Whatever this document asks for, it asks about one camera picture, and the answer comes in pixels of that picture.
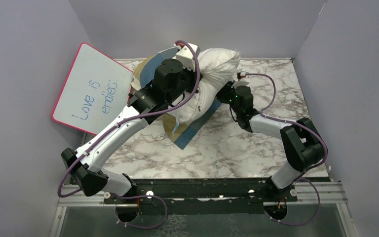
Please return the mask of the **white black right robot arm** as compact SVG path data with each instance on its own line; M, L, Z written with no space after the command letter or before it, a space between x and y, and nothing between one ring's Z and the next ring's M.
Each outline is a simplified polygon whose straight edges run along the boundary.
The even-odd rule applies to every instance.
M328 149L310 119L294 121L266 116L254 108L250 87L229 81L217 99L229 104L243 130L282 141L286 162L266 181L265 195L269 200L279 200L288 186L327 157Z

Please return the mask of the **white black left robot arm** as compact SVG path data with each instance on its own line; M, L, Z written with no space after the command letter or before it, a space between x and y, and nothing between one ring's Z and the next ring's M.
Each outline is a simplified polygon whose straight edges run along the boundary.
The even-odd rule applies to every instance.
M71 176L79 189L57 195L67 198L78 192L87 197L98 192L116 194L125 203L135 198L135 183L125 174L109 173L103 165L127 140L153 123L159 116L180 108L196 93L202 79L199 61L165 59L154 71L153 79L131 95L120 114L88 143L77 149L66 148L61 153L67 169L63 180Z

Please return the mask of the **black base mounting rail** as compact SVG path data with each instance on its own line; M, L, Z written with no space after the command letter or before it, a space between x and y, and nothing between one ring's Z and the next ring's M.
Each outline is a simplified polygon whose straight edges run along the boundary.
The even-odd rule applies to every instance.
M266 178L217 179L136 179L134 199L104 195L104 204L114 204L121 212L140 215L168 214L263 214L264 207L296 202L290 192L269 190Z

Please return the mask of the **blue beige checked pillowcase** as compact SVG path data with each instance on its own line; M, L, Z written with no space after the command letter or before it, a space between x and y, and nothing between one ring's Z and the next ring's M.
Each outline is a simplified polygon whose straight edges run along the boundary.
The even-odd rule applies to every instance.
M179 123L176 118L169 115L162 115L162 124L166 135L173 141L180 149L184 149L187 144L193 139L198 130L210 119L216 112L221 103L215 98L208 111L193 121L190 124Z

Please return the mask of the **aluminium frame rail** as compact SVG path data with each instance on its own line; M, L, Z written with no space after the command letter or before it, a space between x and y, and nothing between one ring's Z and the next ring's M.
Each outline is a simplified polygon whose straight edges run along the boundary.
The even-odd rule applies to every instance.
M259 197L143 199L137 218L123 224L104 195L76 194L58 202L52 237L355 237L341 183L299 183L285 226L270 220Z

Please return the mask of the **pink framed whiteboard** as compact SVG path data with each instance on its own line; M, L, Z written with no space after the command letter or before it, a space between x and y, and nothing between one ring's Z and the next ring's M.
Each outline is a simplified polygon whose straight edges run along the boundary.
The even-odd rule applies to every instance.
M133 72L93 46L82 43L52 111L52 119L98 134L126 106Z

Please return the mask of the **white pillow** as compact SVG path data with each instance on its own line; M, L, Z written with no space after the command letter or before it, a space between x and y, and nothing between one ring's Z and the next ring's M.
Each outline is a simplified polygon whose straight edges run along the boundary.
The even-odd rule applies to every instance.
M198 56L202 79L198 92L180 108L169 112L179 123L190 124L211 107L216 94L232 80L240 63L240 53L224 48L210 48Z

